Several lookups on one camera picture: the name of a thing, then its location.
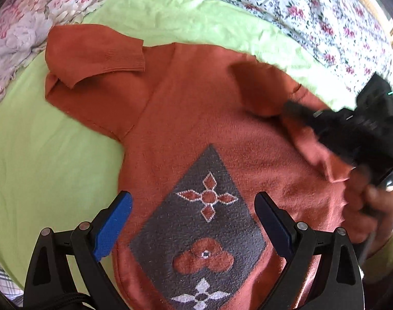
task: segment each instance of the orange sweater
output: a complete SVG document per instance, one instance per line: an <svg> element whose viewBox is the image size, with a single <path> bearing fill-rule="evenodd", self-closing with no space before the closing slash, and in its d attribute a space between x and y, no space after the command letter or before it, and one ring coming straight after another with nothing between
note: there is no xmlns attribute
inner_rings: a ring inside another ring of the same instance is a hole
<svg viewBox="0 0 393 310"><path fill-rule="evenodd" d="M259 191L315 229L340 224L343 184L321 172L335 182L348 167L306 128L246 111L324 107L277 68L212 45L142 47L98 25L54 27L46 62L46 99L125 148L119 189L134 203L113 259L135 310L257 309L284 264L255 215Z"/></svg>

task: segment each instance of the white flower motif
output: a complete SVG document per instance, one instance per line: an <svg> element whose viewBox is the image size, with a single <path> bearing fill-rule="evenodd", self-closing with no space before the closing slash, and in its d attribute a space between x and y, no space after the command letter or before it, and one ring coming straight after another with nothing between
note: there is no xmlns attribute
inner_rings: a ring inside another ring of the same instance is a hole
<svg viewBox="0 0 393 310"><path fill-rule="evenodd" d="M195 287L197 291L195 295L182 294L171 299L180 303L195 302L194 309L203 310L207 307L206 302L208 300L220 300L221 298L230 295L229 293L226 293L224 291L215 291L214 293L210 294L208 293L209 287L209 283L203 278L198 282Z"/></svg>

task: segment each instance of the metal screw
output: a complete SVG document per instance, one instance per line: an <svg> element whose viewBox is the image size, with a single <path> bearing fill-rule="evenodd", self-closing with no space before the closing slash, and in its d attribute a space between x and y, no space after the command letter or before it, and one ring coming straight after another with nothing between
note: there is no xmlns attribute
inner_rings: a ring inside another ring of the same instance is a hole
<svg viewBox="0 0 393 310"><path fill-rule="evenodd" d="M50 233L50 229L48 227L46 227L45 229L42 229L42 235L43 236L47 236Z"/></svg>
<svg viewBox="0 0 393 310"><path fill-rule="evenodd" d="M306 223L304 223L303 221L300 221L299 223L297 223L297 227L301 231L306 231L308 229L308 225Z"/></svg>
<svg viewBox="0 0 393 310"><path fill-rule="evenodd" d="M79 225L79 228L82 231L86 231L90 227L90 223L88 221L84 221Z"/></svg>
<svg viewBox="0 0 393 310"><path fill-rule="evenodd" d="M338 233L339 235L341 235L341 236L344 236L344 235L347 234L347 231L346 231L344 228L339 227L339 228L337 228L337 233Z"/></svg>

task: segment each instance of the plaid fabric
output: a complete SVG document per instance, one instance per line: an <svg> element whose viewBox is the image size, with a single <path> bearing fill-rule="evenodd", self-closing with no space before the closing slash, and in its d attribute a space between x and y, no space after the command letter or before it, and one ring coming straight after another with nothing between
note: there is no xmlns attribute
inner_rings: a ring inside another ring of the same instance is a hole
<svg viewBox="0 0 393 310"><path fill-rule="evenodd" d="M15 300L16 305L20 305L20 299L22 302L23 290L21 290L7 275L7 273L0 266L0 290L9 299Z"/></svg>

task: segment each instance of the person's arm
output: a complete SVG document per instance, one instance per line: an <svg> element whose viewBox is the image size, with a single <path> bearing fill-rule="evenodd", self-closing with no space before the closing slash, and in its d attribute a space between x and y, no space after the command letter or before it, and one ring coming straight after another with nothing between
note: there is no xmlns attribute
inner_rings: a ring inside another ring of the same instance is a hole
<svg viewBox="0 0 393 310"><path fill-rule="evenodd" d="M380 190L370 183L369 172L356 168L346 181L342 226L352 243L365 241L376 231L376 237L364 263L364 297L366 309L391 310L393 299L393 192ZM369 205L382 212L381 220L363 214L363 206Z"/></svg>

